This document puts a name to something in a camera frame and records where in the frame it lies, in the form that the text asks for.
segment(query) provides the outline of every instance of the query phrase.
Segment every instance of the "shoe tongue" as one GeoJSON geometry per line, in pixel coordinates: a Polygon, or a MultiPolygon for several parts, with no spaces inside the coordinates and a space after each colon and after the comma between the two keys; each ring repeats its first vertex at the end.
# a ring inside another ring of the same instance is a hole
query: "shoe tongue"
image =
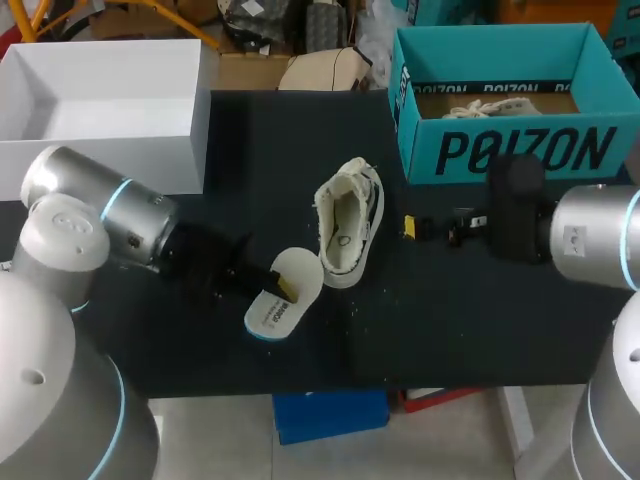
{"type": "Polygon", "coordinates": [[[354,175],[352,178],[353,183],[360,187],[360,191],[364,194],[365,200],[367,200],[371,194],[371,180],[364,175],[354,175]]]}
{"type": "Polygon", "coordinates": [[[336,198],[349,192],[360,196],[360,192],[362,192],[364,199],[367,200],[371,191],[371,181],[360,174],[338,174],[329,186],[329,190],[331,195],[336,198]]]}

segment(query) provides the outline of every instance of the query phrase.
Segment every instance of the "tile floor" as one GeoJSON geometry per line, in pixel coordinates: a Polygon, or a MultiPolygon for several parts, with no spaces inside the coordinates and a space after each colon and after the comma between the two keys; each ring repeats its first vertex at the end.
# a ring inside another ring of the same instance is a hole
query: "tile floor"
{"type": "MultiPolygon", "coordinates": [[[[526,389],[534,428],[563,389],[526,389]]],[[[283,447],[271,397],[154,400],[163,421],[157,480],[512,480],[495,392],[406,415],[386,428],[283,447]]],[[[549,480],[573,480],[562,462],[549,480]]]]}

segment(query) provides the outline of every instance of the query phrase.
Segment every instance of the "black tabletop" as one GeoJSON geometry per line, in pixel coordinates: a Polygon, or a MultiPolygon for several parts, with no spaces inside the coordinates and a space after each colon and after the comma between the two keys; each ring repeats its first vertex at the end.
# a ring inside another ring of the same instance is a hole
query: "black tabletop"
{"type": "MultiPolygon", "coordinates": [[[[629,293],[495,260],[480,242],[451,251],[403,239],[406,213],[444,220],[485,191],[409,186],[383,92],[214,92],[206,192],[178,201],[190,220],[253,232],[251,256],[268,266],[291,246],[317,251],[314,192],[355,156],[377,167],[386,196],[365,275],[325,287],[288,339],[248,334],[247,299],[200,309],[154,274],[115,265],[99,273],[81,328],[150,397],[588,380],[629,293]]],[[[25,215],[0,204],[0,260],[25,215]]]]}

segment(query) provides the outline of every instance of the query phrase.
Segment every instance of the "blue led ring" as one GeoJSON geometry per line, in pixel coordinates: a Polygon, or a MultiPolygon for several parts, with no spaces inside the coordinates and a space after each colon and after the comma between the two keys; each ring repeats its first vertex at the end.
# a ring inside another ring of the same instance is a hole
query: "blue led ring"
{"type": "Polygon", "coordinates": [[[120,434],[122,433],[122,426],[124,424],[124,410],[125,410],[124,381],[122,380],[122,375],[120,374],[120,370],[118,370],[118,367],[116,366],[116,364],[113,362],[113,360],[111,360],[111,357],[107,357],[107,358],[113,365],[113,368],[116,370],[116,374],[118,375],[118,383],[120,384],[120,415],[118,416],[118,423],[116,424],[116,430],[115,432],[113,432],[113,438],[111,439],[111,442],[107,447],[107,450],[104,452],[104,455],[102,456],[102,460],[100,460],[100,463],[98,463],[98,466],[95,468],[93,473],[89,475],[88,480],[96,480],[99,477],[99,475],[102,473],[104,468],[106,467],[107,463],[109,463],[109,460],[113,455],[113,451],[116,448],[118,440],[120,439],[120,434]]]}
{"type": "Polygon", "coordinates": [[[111,207],[113,207],[113,204],[116,203],[116,199],[122,193],[122,191],[126,188],[126,186],[131,183],[131,181],[132,180],[130,178],[125,179],[120,184],[120,186],[118,188],[116,188],[116,191],[113,192],[113,195],[111,195],[111,198],[109,199],[107,204],[104,206],[104,210],[102,210],[102,213],[100,214],[100,221],[101,222],[104,222],[104,219],[107,218],[109,210],[111,210],[111,207]]]}
{"type": "Polygon", "coordinates": [[[627,211],[624,216],[624,223],[622,224],[622,233],[620,234],[620,267],[622,268],[622,274],[624,275],[624,279],[627,281],[627,284],[635,291],[638,290],[638,287],[633,281],[633,278],[631,278],[631,273],[629,272],[629,260],[627,259],[627,235],[629,233],[629,224],[631,223],[633,209],[636,208],[636,204],[638,203],[639,199],[640,190],[635,193],[635,195],[631,198],[629,205],[627,206],[627,211]]]}

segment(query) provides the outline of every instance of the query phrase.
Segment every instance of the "yellow bar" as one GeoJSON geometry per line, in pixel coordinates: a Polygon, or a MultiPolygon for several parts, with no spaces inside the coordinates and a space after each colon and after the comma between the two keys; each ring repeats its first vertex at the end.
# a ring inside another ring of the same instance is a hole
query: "yellow bar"
{"type": "Polygon", "coordinates": [[[22,34],[22,41],[34,43],[36,41],[36,32],[31,28],[31,22],[29,22],[29,16],[22,0],[9,0],[9,8],[11,8],[18,30],[22,34]]]}
{"type": "Polygon", "coordinates": [[[206,33],[204,33],[199,28],[197,28],[197,27],[193,26],[191,23],[187,22],[181,16],[176,15],[171,10],[169,10],[168,8],[164,7],[163,5],[155,2],[154,0],[142,0],[142,3],[144,3],[145,5],[148,5],[151,8],[154,8],[160,15],[162,15],[163,17],[168,18],[173,23],[175,23],[175,24],[179,25],[180,27],[184,28],[191,35],[193,35],[194,37],[199,38],[204,43],[209,45],[209,47],[211,47],[212,49],[217,50],[218,47],[220,46],[220,44],[218,43],[218,41],[215,38],[207,35],[206,33]]]}
{"type": "Polygon", "coordinates": [[[31,28],[33,28],[34,31],[37,32],[38,29],[40,28],[40,24],[42,24],[42,19],[44,18],[45,14],[49,10],[49,4],[50,4],[50,0],[40,0],[40,3],[38,3],[38,8],[36,8],[36,13],[33,14],[33,18],[31,19],[31,28]]]}
{"type": "Polygon", "coordinates": [[[42,35],[45,32],[48,32],[49,30],[51,30],[53,27],[55,27],[56,25],[58,25],[60,22],[65,21],[67,18],[69,18],[71,15],[73,15],[74,13],[82,10],[85,6],[87,5],[86,0],[81,0],[75,7],[73,7],[71,10],[68,10],[67,12],[63,13],[62,15],[60,15],[58,18],[56,18],[53,22],[51,22],[49,25],[47,25],[46,27],[44,27],[43,29],[38,31],[38,36],[42,35]]]}

